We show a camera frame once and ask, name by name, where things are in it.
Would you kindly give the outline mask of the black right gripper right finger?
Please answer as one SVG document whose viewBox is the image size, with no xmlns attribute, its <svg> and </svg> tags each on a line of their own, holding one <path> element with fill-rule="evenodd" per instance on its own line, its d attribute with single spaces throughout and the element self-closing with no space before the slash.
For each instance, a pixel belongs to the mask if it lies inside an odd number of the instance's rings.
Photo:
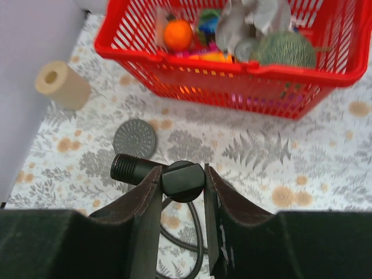
<svg viewBox="0 0 372 279">
<path fill-rule="evenodd" d="M 215 278 L 370 278 L 371 213 L 260 208 L 205 166 Z"/>
</svg>

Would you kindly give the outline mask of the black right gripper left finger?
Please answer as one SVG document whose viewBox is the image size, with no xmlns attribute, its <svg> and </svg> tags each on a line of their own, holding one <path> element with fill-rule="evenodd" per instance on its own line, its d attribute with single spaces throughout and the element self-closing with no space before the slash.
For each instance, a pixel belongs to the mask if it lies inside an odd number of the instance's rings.
<svg viewBox="0 0 372 279">
<path fill-rule="evenodd" d="M 1 210 L 1 277 L 155 278 L 161 172 L 154 168 L 89 216 L 76 210 Z"/>
</svg>

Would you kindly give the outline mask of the black shower holder bracket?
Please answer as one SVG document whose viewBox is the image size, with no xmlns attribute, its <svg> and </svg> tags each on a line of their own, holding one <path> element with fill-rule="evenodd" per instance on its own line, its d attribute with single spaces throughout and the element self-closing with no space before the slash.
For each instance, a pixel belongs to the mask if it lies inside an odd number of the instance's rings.
<svg viewBox="0 0 372 279">
<path fill-rule="evenodd" d="M 163 193 L 173 201 L 187 203 L 196 199 L 206 185 L 206 176 L 198 163 L 181 160 L 165 165 L 126 154 L 113 159 L 110 176 L 116 181 L 139 185 L 154 167 L 162 168 L 160 184 Z"/>
</svg>

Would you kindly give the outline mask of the grey handheld shower head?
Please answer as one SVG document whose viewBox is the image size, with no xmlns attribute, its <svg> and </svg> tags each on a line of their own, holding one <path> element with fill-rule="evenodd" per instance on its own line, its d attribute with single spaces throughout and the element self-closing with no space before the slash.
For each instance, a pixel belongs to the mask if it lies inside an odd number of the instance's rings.
<svg viewBox="0 0 372 279">
<path fill-rule="evenodd" d="M 114 134 L 113 149 L 115 154 L 150 159 L 156 150 L 155 130 L 144 120 L 127 120 Z"/>
</svg>

